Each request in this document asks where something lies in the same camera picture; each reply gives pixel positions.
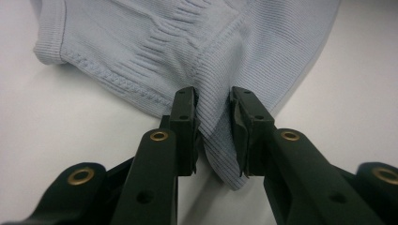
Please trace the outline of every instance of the white table surface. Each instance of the white table surface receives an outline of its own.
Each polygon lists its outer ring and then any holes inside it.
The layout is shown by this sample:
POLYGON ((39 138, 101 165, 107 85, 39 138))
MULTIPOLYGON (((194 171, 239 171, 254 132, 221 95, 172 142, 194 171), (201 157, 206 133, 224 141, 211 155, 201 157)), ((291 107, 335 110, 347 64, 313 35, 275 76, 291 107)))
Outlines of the white table surface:
MULTIPOLYGON (((0 1, 0 223, 28 217, 67 167, 134 156, 159 124, 77 68, 42 65, 33 6, 0 1)), ((398 167, 398 1, 344 0, 314 67, 272 114, 349 172, 398 167)), ((178 224, 275 224, 261 177, 232 191, 204 155, 197 167, 179 179, 178 224)))

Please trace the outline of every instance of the garment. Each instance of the garment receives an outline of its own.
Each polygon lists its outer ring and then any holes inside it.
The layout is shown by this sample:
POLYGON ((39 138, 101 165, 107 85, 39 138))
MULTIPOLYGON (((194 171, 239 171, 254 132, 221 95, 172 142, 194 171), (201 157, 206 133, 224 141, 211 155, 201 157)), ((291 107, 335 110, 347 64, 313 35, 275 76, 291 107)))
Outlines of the garment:
POLYGON ((338 0, 43 0, 44 64, 71 63, 146 113, 171 110, 175 91, 199 96, 207 158, 241 188, 229 124, 232 86, 270 111, 322 48, 338 0))

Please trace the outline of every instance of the gathered fabric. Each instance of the gathered fabric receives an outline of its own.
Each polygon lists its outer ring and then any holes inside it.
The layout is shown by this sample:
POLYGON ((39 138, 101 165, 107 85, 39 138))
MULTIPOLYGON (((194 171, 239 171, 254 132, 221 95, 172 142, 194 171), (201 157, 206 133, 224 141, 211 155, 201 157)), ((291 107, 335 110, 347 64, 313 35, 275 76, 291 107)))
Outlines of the gathered fabric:
POLYGON ((338 0, 43 0, 34 52, 70 63, 140 110, 161 117, 194 86, 207 158, 244 186, 228 96, 253 91, 271 111, 314 62, 338 0))

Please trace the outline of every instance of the metal rivet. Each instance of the metal rivet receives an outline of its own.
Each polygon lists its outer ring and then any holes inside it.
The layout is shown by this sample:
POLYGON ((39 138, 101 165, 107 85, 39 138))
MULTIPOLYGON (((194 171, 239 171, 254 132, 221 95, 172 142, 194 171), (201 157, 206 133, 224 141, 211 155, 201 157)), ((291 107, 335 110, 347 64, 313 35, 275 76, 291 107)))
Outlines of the metal rivet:
POLYGON ((85 167, 85 168, 81 168, 81 169, 78 169, 78 170, 74 171, 68 177, 68 183, 70 185, 73 185, 73 186, 78 186, 78 185, 82 185, 84 183, 87 183, 93 177, 94 177, 94 170, 89 168, 89 167, 85 167), (83 174, 83 173, 84 173, 84 177, 83 178, 76 178, 76 176, 78 174, 83 174))
POLYGON ((155 142, 161 142, 166 140, 169 137, 169 135, 166 132, 163 131, 157 131, 154 132, 150 135, 150 139, 152 139, 155 142))
POLYGON ((392 185, 398 185, 398 174, 390 169, 376 167, 372 169, 372 173, 378 179, 392 185))
POLYGON ((299 135, 293 131, 284 131, 281 133, 281 136, 288 140, 288 141, 292 141, 295 142, 299 139, 299 135))

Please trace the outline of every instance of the screw hole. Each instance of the screw hole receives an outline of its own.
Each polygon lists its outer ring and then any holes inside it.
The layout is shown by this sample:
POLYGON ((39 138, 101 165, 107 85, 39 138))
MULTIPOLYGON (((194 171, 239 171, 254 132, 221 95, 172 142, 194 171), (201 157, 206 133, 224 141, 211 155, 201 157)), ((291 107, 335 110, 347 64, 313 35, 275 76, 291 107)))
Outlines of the screw hole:
POLYGON ((335 192, 329 195, 329 199, 335 203, 346 203, 347 199, 345 196, 339 192, 335 192))
POLYGON ((154 193, 152 190, 143 190, 137 195, 137 202, 141 204, 151 203, 154 199, 154 193))
POLYGON ((166 140, 169 137, 169 135, 166 132, 154 132, 150 135, 150 139, 152 139, 155 142, 160 142, 163 140, 166 140))
POLYGON ((383 167, 376 167, 372 169, 372 173, 378 179, 387 182, 391 185, 398 185, 398 173, 383 167))
POLYGON ((94 177, 94 170, 88 167, 78 169, 70 174, 68 183, 73 186, 79 186, 87 183, 94 177))
POLYGON ((285 131, 281 133, 281 136, 288 141, 297 141, 299 139, 299 135, 292 131, 285 131))

